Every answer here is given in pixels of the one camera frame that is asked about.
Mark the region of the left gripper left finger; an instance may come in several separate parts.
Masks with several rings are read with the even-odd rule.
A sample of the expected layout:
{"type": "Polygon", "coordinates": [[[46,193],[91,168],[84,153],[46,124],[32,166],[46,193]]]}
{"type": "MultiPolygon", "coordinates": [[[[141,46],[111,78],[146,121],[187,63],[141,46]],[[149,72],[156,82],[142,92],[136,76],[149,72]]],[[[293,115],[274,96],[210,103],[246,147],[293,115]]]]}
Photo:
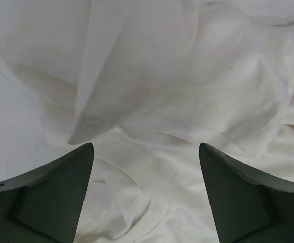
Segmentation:
{"type": "Polygon", "coordinates": [[[0,242],[73,242],[94,161],[86,143],[0,181],[0,242]]]}

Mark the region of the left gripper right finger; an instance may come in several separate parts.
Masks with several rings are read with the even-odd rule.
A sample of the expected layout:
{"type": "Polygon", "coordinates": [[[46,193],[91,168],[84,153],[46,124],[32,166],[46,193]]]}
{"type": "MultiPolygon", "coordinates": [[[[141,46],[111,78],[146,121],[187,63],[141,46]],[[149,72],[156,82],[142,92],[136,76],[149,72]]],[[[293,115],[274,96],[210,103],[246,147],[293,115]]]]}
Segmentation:
{"type": "Polygon", "coordinates": [[[294,242],[294,182],[199,147],[219,242],[294,242]]]}

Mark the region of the cream white t shirt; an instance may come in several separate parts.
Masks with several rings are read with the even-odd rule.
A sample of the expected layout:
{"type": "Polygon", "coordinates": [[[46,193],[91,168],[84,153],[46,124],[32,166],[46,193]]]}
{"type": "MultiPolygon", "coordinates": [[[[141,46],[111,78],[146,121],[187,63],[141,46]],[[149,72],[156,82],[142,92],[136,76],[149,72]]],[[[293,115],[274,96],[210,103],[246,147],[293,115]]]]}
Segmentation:
{"type": "Polygon", "coordinates": [[[224,1],[18,1],[0,58],[45,140],[92,142],[76,242],[217,242],[198,148],[294,181],[294,16],[224,1]]]}

